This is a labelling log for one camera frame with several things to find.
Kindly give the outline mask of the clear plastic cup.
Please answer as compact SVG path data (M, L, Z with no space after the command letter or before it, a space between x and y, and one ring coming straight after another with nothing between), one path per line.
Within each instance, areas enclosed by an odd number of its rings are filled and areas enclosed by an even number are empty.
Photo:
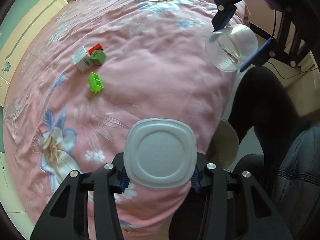
M257 52L258 40L248 26L236 24L209 34L205 49L217 69L231 73L246 64Z

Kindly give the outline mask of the white green yogurt cup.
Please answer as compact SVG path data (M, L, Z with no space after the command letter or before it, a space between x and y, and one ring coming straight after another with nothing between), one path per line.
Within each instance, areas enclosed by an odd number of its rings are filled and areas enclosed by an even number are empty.
M152 190L185 185L194 174L196 138L192 129L173 119L140 120L130 128L123 151L127 176Z

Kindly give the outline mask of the green lego brick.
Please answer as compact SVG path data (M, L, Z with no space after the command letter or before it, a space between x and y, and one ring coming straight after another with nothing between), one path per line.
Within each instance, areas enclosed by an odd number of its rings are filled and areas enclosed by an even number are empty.
M104 86L100 79L100 76L94 72L91 72L88 76L89 89L93 93L99 93L103 90Z

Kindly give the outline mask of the red wooden block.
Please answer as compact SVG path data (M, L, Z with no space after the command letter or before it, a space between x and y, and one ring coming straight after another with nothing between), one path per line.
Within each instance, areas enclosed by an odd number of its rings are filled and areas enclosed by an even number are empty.
M95 46L88 50L88 53L91 55L95 50L103 50L103 47L101 46L101 44L97 43Z

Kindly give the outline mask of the green wooden cube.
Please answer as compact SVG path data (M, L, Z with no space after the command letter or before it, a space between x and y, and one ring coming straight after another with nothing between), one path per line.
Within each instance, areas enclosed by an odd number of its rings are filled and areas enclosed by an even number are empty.
M89 60L96 66L101 66L106 61L106 54L103 50L94 50L89 57Z

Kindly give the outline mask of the white medicine box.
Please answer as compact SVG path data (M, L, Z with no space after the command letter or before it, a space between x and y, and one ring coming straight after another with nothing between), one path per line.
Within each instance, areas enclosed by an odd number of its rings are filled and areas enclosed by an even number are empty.
M93 63L90 61L90 55L84 46L81 46L72 54L72 61L82 73L93 66Z

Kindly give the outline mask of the white paper trash bin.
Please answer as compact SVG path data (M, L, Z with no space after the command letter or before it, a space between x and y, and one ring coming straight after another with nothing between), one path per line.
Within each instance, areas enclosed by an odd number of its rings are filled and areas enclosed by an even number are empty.
M208 161L228 171L237 158L238 150L236 131L228 121L221 120L207 151Z

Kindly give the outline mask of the grey jacket sleeve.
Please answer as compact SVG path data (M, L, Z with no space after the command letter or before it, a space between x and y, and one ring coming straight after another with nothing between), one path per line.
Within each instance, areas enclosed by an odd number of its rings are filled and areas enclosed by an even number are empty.
M300 133L278 173L273 202L295 239L319 228L319 123Z

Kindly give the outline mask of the person's black trouser legs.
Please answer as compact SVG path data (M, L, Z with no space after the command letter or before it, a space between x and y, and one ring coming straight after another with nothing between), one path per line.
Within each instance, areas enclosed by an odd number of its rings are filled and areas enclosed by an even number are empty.
M239 140L254 129L263 150L242 157L232 172L250 172L274 204L278 170L296 137L313 125L297 113L283 85L266 67L251 68L243 76L228 122ZM192 187L172 218L169 238L198 239L203 213L204 197Z

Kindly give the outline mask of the pink floral bedspread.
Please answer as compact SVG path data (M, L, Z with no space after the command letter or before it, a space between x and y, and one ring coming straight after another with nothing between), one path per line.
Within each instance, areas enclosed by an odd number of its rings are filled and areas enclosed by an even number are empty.
M91 172L123 151L130 127L169 118L205 153L235 74L204 47L213 0L77 0L39 32L18 64L3 112L4 151L32 223L72 170ZM82 73L72 54L101 44L107 58ZM100 76L93 93L88 76Z

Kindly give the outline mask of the cream wooden headboard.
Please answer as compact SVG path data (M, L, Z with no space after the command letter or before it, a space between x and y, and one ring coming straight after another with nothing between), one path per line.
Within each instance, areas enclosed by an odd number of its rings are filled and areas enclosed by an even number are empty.
M41 29L67 5L67 0L40 0L20 20L1 49L1 106L12 76Z

